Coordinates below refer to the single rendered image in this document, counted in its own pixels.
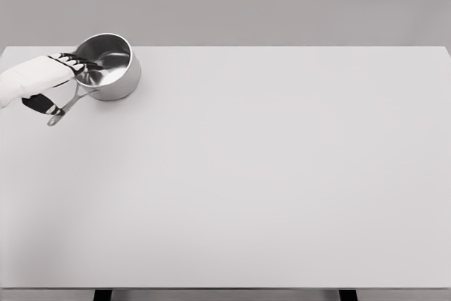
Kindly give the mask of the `steel pot with long handle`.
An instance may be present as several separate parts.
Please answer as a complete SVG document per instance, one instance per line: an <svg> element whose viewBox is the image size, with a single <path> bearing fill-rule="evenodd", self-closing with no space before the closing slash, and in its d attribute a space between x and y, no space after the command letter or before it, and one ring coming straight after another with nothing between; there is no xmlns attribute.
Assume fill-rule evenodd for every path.
<svg viewBox="0 0 451 301"><path fill-rule="evenodd" d="M47 125L56 125L77 100L90 96L99 101L116 101L133 93L140 81L142 69L130 43L113 33L101 33L87 38L73 52L93 61L101 70L84 72L75 78L75 94Z"/></svg>

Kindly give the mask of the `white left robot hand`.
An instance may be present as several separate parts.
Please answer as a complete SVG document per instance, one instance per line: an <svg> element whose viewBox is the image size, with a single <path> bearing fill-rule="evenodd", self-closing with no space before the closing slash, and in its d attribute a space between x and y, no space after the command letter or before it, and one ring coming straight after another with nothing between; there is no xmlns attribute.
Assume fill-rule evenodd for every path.
<svg viewBox="0 0 451 301"><path fill-rule="evenodd" d="M63 112L43 92L58 87L91 70L102 70L94 61L69 53L38 56L7 70L15 72L17 97L22 103L43 114L56 115Z"/></svg>

